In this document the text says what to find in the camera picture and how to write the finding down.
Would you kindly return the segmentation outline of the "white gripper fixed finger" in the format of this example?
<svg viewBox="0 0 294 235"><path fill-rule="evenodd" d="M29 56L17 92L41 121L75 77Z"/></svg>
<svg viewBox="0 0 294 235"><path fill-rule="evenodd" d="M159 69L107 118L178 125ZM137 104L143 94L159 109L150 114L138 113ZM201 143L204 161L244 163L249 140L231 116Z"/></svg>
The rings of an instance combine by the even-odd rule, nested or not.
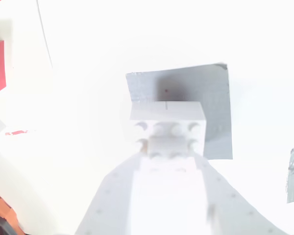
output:
<svg viewBox="0 0 294 235"><path fill-rule="evenodd" d="M281 235L200 156L155 161L137 154L107 174L78 235Z"/></svg>

